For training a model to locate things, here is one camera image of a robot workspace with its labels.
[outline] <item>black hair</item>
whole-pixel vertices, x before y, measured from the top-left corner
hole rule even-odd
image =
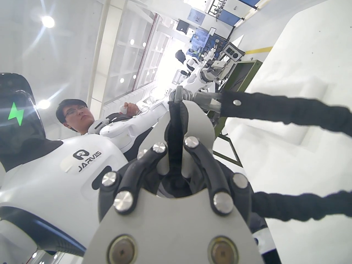
[[[56,109],[56,118],[59,120],[59,122],[61,124],[66,122],[66,118],[65,115],[63,113],[63,108],[67,107],[67,106],[73,106],[73,105],[78,105],[78,106],[84,106],[84,107],[88,107],[87,104],[82,101],[79,100],[77,98],[67,98],[65,100],[63,100],[57,107]]]
[[[175,53],[175,57],[182,64],[186,60],[186,55],[183,53],[183,51],[181,49]]]

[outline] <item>jarvis logo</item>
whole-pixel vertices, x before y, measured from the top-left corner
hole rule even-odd
[[[85,151],[83,149],[78,150],[76,153],[73,154],[73,157],[78,159],[78,160],[84,160],[84,162],[82,162],[78,168],[79,171],[81,172],[86,166],[88,166],[89,163],[93,162],[93,160],[95,160],[97,157],[99,157],[101,155],[100,151],[97,151],[96,153],[90,155],[90,153],[88,151]]]
[[[78,159],[78,160],[83,160],[83,156],[89,156],[89,152],[85,151],[83,149],[78,150],[76,153],[74,153],[73,157]]]

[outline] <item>gray metal plate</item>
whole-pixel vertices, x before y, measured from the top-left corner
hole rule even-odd
[[[206,264],[212,239],[225,236],[237,247],[239,264],[263,264],[258,247],[234,208],[226,217],[210,207],[208,190],[183,199],[156,197],[141,190],[133,213],[118,215],[111,208],[84,256],[83,264],[107,263],[110,243],[119,235],[137,244],[136,264]]]

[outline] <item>metal screw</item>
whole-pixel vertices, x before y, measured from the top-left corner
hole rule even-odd
[[[233,210],[232,197],[226,192],[218,192],[213,198],[215,208],[222,214],[230,214]]]
[[[211,258],[214,264],[234,264],[237,262],[234,249],[226,241],[219,241],[214,244],[211,249]]]
[[[239,188],[246,188],[248,186],[248,179],[242,173],[235,173],[232,180]]]
[[[186,138],[185,145],[189,148],[195,148],[199,145],[199,141],[196,137],[190,136]]]
[[[234,104],[235,106],[240,106],[242,103],[241,103],[240,100],[234,100],[234,101],[233,101],[233,104]]]
[[[137,159],[141,159],[147,151],[148,151],[148,149],[144,149],[144,150],[140,151],[137,155]]]
[[[117,211],[127,211],[133,204],[133,195],[127,191],[120,191],[114,199],[114,207]]]
[[[134,260],[136,247],[128,236],[121,236],[114,240],[109,251],[109,263],[130,264]]]
[[[153,145],[153,151],[156,153],[163,153],[166,149],[166,145],[163,142],[158,142]]]
[[[108,172],[104,175],[101,183],[103,186],[112,186],[116,181],[116,173],[115,172]]]

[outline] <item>white pillar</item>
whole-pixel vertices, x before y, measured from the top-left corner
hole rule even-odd
[[[188,43],[190,41],[190,38],[187,37],[186,35],[182,35],[181,32],[172,30],[171,28],[168,28],[162,24],[158,26],[158,31],[165,33],[166,35],[173,37],[175,39],[181,40],[184,43]]]
[[[158,13],[163,16],[170,17],[174,20],[183,20],[195,27],[203,28],[207,31],[211,27],[216,28],[216,34],[227,38],[232,30],[232,26],[222,22],[216,21],[215,17],[206,14],[198,9],[193,9],[190,5],[184,3],[181,0],[136,0],[140,5],[148,8],[152,12]],[[204,15],[204,20],[200,23],[196,23],[193,20],[189,20],[191,10],[196,10]]]

